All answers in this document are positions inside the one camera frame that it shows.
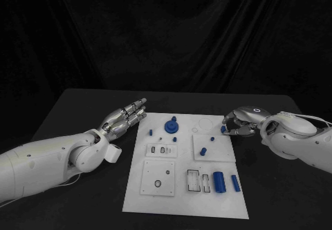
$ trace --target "table surface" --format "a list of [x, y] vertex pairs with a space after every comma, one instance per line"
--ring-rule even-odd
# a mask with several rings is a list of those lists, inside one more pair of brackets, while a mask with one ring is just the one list
[[[96, 128], [116, 108], [142, 97], [151, 113], [226, 115], [243, 105], [271, 114], [300, 113], [284, 95], [67, 89], [31, 141]], [[328, 225], [332, 175], [298, 159], [278, 157], [261, 144], [258, 134], [230, 137], [248, 220], [121, 212], [136, 127], [112, 142], [122, 148], [115, 164], [103, 161], [74, 184], [24, 197], [0, 209], [1, 229], [311, 229]]]

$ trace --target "blue object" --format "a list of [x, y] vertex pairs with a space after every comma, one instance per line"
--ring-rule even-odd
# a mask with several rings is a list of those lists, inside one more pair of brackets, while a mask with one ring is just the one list
[[223, 133], [226, 131], [224, 126], [220, 127], [220, 132]]
[[239, 192], [239, 186], [237, 186], [237, 182], [236, 182], [236, 176], [232, 175], [232, 184], [233, 184], [233, 188], [235, 188], [235, 191]]
[[206, 148], [201, 148], [200, 156], [204, 156]]
[[164, 131], [167, 133], [175, 133], [178, 130], [178, 124], [175, 123], [175, 117], [171, 117], [171, 120], [164, 123]]
[[223, 180], [223, 173], [222, 172], [213, 172], [213, 181], [214, 181], [214, 192], [216, 193], [224, 193], [226, 192], [226, 186], [224, 186], [224, 180]]

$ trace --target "robotic arm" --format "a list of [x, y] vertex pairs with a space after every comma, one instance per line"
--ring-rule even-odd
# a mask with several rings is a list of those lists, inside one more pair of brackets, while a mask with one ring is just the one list
[[[327, 127], [315, 128], [300, 116], [324, 122]], [[248, 137], [259, 130], [261, 143], [279, 157], [289, 160], [298, 158], [313, 167], [332, 173], [332, 123], [317, 117], [282, 111], [271, 115], [263, 109], [252, 106], [232, 110], [222, 124], [229, 120], [233, 120], [239, 128], [226, 130], [222, 126], [223, 134]]]
[[109, 142], [147, 116], [145, 98], [116, 109], [97, 129], [20, 145], [0, 155], [0, 202], [34, 195], [80, 173], [90, 172], [105, 159], [121, 154]]

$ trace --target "black curtain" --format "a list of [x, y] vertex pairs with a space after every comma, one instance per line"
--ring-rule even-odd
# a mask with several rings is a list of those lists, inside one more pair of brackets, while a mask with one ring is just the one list
[[66, 0], [108, 89], [223, 92], [279, 1]]

